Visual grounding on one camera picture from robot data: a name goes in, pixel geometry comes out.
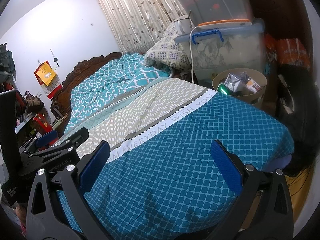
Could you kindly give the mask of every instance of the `wooden headboard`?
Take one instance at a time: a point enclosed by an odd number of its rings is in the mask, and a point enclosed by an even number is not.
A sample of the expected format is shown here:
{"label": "wooden headboard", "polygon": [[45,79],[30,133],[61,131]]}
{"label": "wooden headboard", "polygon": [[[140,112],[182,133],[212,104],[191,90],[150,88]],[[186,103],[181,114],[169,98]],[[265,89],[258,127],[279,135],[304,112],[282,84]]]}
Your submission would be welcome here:
{"label": "wooden headboard", "polygon": [[57,112],[54,110],[54,108],[56,108],[62,115],[68,114],[68,120],[66,121],[66,123],[68,123],[71,115],[70,96],[72,89],[79,85],[87,77],[94,74],[106,63],[113,59],[118,59],[121,56],[121,52],[112,52],[106,57],[93,57],[89,60],[79,62],[73,71],[68,74],[66,80],[62,82],[62,89],[60,89],[52,98],[51,112],[54,114],[54,116],[59,117]]}

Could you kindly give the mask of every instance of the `trash bin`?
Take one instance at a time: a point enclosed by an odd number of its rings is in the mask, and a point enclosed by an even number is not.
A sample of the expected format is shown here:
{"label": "trash bin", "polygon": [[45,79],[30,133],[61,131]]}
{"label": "trash bin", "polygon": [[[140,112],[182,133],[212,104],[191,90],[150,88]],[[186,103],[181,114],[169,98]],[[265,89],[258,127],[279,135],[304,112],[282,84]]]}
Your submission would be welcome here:
{"label": "trash bin", "polygon": [[237,98],[241,101],[244,101],[248,104],[251,104],[253,106],[255,106],[256,108],[261,109],[262,108],[262,102],[263,102],[263,97],[264,97],[264,93],[266,91],[266,87],[267,87],[267,79],[266,77],[260,73],[259,71],[256,71],[254,69],[250,69],[250,68],[235,68],[235,69],[230,69],[230,70],[226,70],[224,72],[221,72],[220,74],[218,74],[212,81],[212,87],[213,89],[217,90],[218,89],[218,85],[221,82],[224,82],[228,76],[229,73],[241,73],[241,72],[246,72],[255,82],[257,82],[257,84],[261,87],[263,87],[259,92],[255,93],[255,94],[248,94],[248,95],[244,95],[244,96],[233,96],[234,98]]}

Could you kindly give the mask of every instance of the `white mug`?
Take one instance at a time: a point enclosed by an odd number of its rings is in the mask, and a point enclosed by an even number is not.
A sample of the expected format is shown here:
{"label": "white mug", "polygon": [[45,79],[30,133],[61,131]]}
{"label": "white mug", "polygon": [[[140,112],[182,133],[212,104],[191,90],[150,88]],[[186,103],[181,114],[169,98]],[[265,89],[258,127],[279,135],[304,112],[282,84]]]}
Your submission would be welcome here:
{"label": "white mug", "polygon": [[192,23],[189,18],[180,19],[174,22],[177,31],[180,35],[190,34],[192,31]]}

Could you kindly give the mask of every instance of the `leaf pattern curtain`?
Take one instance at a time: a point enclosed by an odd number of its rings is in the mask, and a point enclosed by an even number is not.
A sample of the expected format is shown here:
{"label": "leaf pattern curtain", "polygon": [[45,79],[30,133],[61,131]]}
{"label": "leaf pattern curtain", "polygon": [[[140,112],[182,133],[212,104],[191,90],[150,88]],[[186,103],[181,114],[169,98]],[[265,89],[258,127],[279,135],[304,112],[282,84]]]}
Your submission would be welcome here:
{"label": "leaf pattern curtain", "polygon": [[186,12],[177,0],[98,0],[122,53],[145,53]]}

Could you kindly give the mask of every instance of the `metal screw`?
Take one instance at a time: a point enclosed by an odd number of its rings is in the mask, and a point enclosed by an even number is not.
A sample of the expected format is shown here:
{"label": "metal screw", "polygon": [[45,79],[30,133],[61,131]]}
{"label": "metal screw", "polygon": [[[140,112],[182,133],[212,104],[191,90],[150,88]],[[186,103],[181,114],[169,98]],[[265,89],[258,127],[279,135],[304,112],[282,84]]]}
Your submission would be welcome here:
{"label": "metal screw", "polygon": [[38,173],[38,175],[44,174],[44,169],[39,169],[37,173]]}
{"label": "metal screw", "polygon": [[281,169],[276,169],[276,174],[278,174],[278,175],[282,175],[282,174],[283,174],[283,172],[282,172],[282,170],[281,170]]}
{"label": "metal screw", "polygon": [[67,171],[73,171],[75,169],[75,166],[73,164],[70,164],[67,166]]}
{"label": "metal screw", "polygon": [[254,171],[254,166],[251,164],[247,164],[245,168],[247,169],[247,171]]}

